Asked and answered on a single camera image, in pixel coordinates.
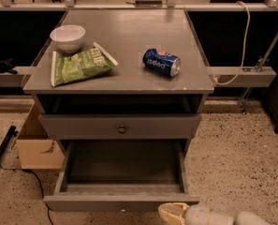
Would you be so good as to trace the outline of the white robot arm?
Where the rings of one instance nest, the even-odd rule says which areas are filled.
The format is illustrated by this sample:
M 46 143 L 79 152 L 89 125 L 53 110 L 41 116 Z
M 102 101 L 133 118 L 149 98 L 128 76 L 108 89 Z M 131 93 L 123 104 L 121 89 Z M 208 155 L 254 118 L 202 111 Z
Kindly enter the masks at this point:
M 248 211 L 237 216 L 214 212 L 206 206 L 168 202 L 158 207 L 159 215 L 168 225 L 271 225 L 262 217 Z

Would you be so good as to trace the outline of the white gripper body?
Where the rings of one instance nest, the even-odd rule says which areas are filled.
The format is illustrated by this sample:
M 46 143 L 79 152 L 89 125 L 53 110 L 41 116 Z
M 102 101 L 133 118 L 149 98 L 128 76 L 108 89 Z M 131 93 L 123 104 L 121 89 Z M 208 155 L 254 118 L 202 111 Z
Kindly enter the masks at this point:
M 186 225 L 209 225 L 211 210 L 205 206 L 192 205 L 184 216 Z

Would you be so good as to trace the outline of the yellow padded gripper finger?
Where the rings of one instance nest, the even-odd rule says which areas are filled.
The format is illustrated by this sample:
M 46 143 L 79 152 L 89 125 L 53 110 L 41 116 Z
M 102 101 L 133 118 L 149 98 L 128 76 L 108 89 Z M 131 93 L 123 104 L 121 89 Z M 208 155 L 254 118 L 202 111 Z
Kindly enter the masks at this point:
M 159 216 L 168 225 L 185 225 L 185 213 L 189 205 L 184 202 L 162 203 L 158 207 Z

